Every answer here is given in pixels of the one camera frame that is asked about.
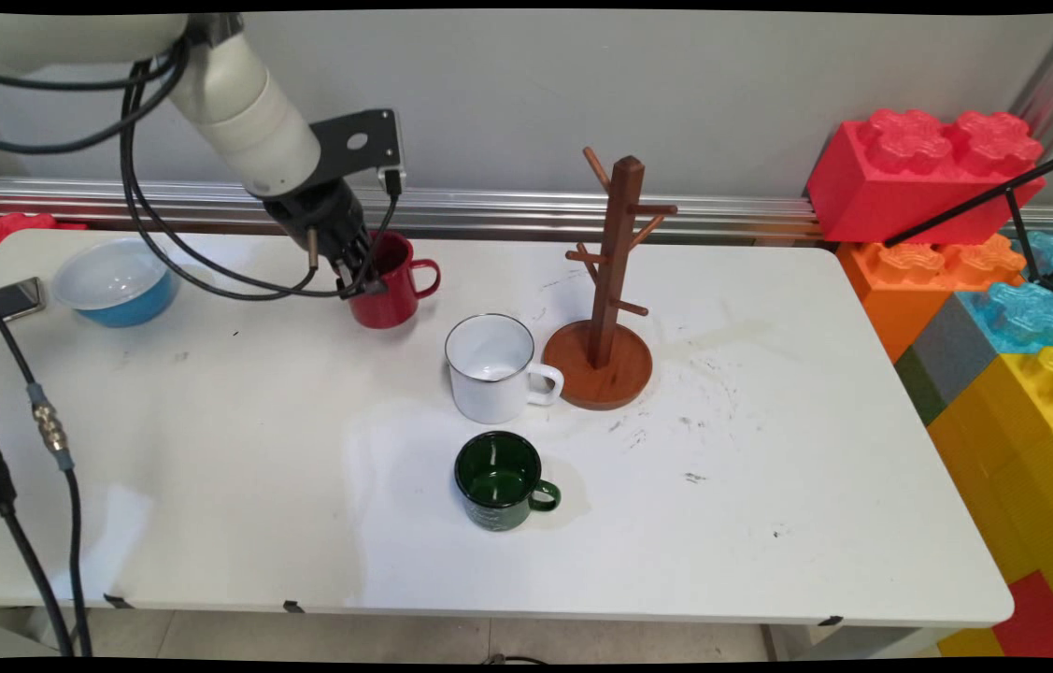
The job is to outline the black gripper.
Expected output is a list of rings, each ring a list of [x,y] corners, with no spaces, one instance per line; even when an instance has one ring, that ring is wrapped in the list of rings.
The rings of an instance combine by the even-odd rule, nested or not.
[[[345,179],[320,180],[294,193],[265,197],[263,207],[300,248],[307,251],[309,233],[317,233],[317,254],[335,272],[334,297],[388,291],[379,264],[381,236],[371,236],[363,206]]]

